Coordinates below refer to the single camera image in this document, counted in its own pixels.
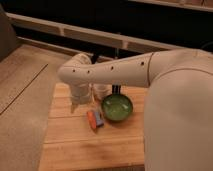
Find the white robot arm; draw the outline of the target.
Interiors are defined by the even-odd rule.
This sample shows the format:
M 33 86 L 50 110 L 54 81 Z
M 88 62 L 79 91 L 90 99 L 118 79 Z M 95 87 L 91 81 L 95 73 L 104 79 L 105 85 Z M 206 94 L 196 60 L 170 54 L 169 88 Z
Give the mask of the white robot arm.
M 85 64 L 83 54 L 58 75 L 73 96 L 88 83 L 143 87 L 145 171 L 213 171 L 213 53 L 175 49 Z

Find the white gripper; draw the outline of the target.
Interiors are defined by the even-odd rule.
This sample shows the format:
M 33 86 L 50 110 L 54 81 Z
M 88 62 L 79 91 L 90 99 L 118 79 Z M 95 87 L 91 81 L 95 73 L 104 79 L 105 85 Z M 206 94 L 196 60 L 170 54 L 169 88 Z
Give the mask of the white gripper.
M 91 108 L 91 88 L 89 84 L 70 85 L 70 98 L 73 103 L 70 106 L 70 112 L 74 113 L 77 104 L 86 104 L 87 108 Z

